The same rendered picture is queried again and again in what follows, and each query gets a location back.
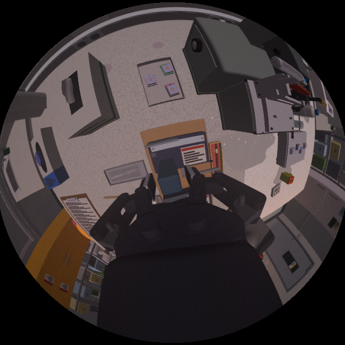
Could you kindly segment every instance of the clipboard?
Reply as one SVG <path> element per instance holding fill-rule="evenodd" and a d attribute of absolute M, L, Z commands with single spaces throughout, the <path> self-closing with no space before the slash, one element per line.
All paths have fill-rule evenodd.
<path fill-rule="evenodd" d="M 90 236 L 90 230 L 101 218 L 87 194 L 60 197 L 65 210 L 76 223 Z"/>

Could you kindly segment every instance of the gray door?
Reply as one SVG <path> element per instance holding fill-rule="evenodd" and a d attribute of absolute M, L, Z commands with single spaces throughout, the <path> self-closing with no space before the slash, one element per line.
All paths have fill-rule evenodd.
<path fill-rule="evenodd" d="M 286 226 L 275 218 L 267 223 L 275 237 L 266 250 L 286 292 L 291 290 L 313 267 L 314 263 Z"/>

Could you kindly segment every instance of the orange cabinet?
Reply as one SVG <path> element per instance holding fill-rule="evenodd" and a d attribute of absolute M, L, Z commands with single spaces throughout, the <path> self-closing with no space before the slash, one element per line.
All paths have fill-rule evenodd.
<path fill-rule="evenodd" d="M 43 234 L 26 264 L 40 286 L 67 309 L 89 243 L 90 239 L 79 232 L 63 209 Z"/>

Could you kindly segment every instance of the wooden surface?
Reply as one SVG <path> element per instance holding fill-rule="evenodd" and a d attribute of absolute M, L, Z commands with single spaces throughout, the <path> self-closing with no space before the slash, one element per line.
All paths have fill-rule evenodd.
<path fill-rule="evenodd" d="M 141 132 L 141 138 L 143 139 L 143 144 L 146 146 L 148 143 L 151 141 L 156 141 L 156 140 L 162 140 L 178 135 L 184 135 L 184 134 L 190 134 L 190 133 L 196 133 L 196 132 L 205 132 L 206 133 L 206 142 L 207 142 L 207 147 L 205 148 L 209 152 L 209 145 L 208 145 L 208 140 L 207 140 L 207 131 L 206 131 L 206 126 L 205 126 L 205 121 L 203 119 L 201 120 L 194 120 L 194 121 L 186 121 L 186 122 L 179 122 L 177 124 L 172 124 L 172 125 L 167 125 L 167 126 L 162 126 L 162 127 L 157 127 L 157 128 L 152 128 L 149 129 L 148 131 Z M 154 165 L 151 160 L 150 152 L 148 148 L 145 149 L 147 158 L 149 161 L 149 165 L 151 166 L 152 170 L 152 175 L 154 176 L 156 186 L 158 188 L 158 192 L 162 200 L 164 200 L 164 196 L 162 191 L 160 190 L 159 184 L 158 184 L 158 175 L 155 172 Z M 193 165 L 192 167 L 195 167 L 198 169 L 198 171 L 202 170 L 207 170 L 212 168 L 211 162 L 205 162 L 197 165 Z M 182 176 L 182 171 L 181 169 L 178 169 L 178 174 L 180 177 L 181 185 L 182 188 L 188 188 L 189 183 L 186 178 Z M 212 173 L 208 172 L 207 174 L 204 174 L 205 177 L 211 177 Z"/>

